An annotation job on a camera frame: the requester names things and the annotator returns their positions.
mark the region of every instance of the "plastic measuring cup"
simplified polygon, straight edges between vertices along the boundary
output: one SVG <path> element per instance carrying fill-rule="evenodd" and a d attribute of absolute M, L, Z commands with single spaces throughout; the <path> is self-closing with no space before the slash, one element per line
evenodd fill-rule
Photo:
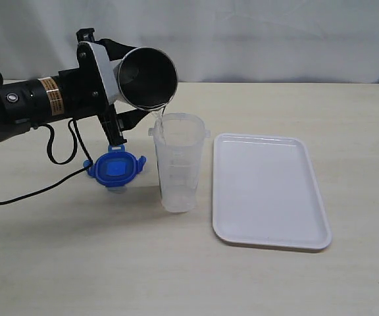
<path fill-rule="evenodd" d="M 164 208 L 171 213 L 193 209 L 204 139 L 210 132 L 195 115 L 171 113 L 157 120 L 149 135 L 155 141 Z"/>

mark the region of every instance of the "blue plastic lid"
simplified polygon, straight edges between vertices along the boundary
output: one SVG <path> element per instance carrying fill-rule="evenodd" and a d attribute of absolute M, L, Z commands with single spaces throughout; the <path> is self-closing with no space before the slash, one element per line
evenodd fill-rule
<path fill-rule="evenodd" d="M 123 145 L 115 149 L 109 146 L 109 152 L 100 156 L 87 173 L 98 183 L 108 188 L 116 188 L 131 182 L 143 170 L 146 160 L 144 156 L 137 160 L 131 153 L 125 151 Z M 83 166 L 89 164 L 90 162 L 86 160 Z"/>

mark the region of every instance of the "yellow label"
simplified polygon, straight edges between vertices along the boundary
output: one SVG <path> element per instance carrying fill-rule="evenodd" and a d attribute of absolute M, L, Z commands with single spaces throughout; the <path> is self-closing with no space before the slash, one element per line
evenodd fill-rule
<path fill-rule="evenodd" d="M 64 114 L 64 101 L 59 91 L 58 85 L 51 77 L 41 78 L 39 81 L 46 90 L 49 104 L 51 105 L 52 116 Z"/>

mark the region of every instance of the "white tray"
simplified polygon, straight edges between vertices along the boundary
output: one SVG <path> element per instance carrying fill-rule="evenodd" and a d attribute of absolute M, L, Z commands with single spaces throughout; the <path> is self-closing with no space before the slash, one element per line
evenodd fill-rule
<path fill-rule="evenodd" d="M 215 138 L 213 228 L 232 244 L 321 250 L 332 234 L 303 143 L 294 138 Z"/>

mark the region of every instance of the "white curtain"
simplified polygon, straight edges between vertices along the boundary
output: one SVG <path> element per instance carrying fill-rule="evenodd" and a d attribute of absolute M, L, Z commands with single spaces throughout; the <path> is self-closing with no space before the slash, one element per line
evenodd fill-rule
<path fill-rule="evenodd" d="M 0 69 L 74 68 L 75 32 L 161 48 L 190 82 L 379 82 L 377 0 L 0 0 Z"/>

